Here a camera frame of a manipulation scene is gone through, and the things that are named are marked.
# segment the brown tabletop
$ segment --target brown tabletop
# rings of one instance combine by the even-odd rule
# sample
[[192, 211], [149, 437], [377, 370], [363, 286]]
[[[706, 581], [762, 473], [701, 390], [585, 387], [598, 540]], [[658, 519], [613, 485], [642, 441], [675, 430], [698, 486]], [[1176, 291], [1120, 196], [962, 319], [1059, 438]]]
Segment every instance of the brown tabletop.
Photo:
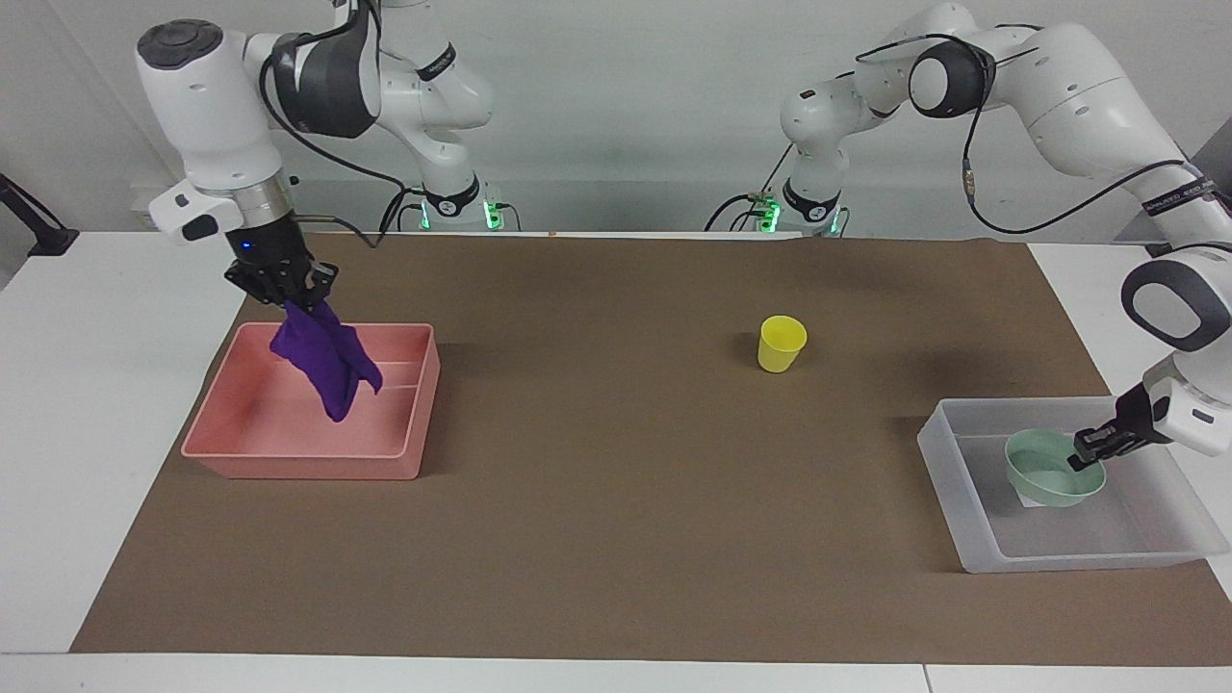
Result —
[[[74, 651], [1232, 665], [1205, 562], [962, 572], [938, 400], [1108, 393], [1025, 247], [310, 244], [344, 319], [437, 329], [423, 476], [228, 481], [176, 444]], [[775, 313], [809, 328], [777, 376]]]

